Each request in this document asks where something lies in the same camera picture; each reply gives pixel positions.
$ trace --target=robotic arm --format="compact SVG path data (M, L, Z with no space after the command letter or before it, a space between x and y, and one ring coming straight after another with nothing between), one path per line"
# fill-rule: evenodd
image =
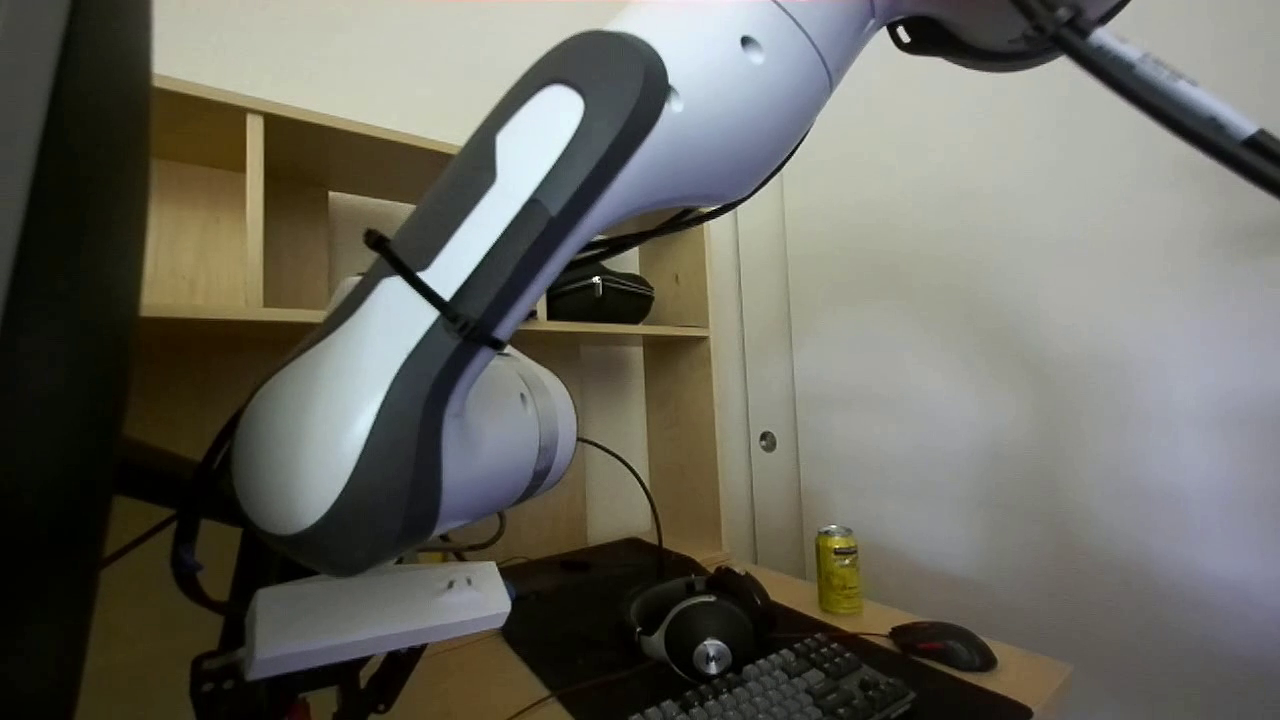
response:
M403 264L374 263L247 404L230 468L251 523L351 575L552 488L576 420L504 348L529 307L605 228L753 192L886 27L982 70L1059 54L1009 0L637 3L550 50L396 234Z

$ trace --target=red and black mouse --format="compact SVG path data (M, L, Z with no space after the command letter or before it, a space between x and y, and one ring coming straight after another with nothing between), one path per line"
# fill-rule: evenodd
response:
M933 660L961 673L987 673L998 662L982 638L952 623L906 623L891 629L888 638L906 655Z

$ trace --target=soda can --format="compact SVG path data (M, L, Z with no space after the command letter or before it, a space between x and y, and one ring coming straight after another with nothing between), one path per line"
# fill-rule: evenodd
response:
M827 525L818 530L814 547L818 552L818 605L826 612L861 615L863 579L854 530Z

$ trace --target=desk mat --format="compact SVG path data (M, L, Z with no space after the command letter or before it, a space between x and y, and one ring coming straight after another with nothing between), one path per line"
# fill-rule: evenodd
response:
M515 589L502 629L507 643L576 720L623 720L684 694L690 683L644 657L621 621L622 603L657 578L657 547L625 539L502 569ZM666 574L705 575L692 559L668 552ZM777 647L799 633L838 628L777 606ZM868 665L900 678L915 691L913 720L1027 720L1025 705L972 685L859 637L837 637Z

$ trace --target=keyboard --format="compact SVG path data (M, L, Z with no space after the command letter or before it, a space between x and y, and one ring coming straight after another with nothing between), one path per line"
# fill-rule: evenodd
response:
M888 720L915 693L814 635L627 720Z

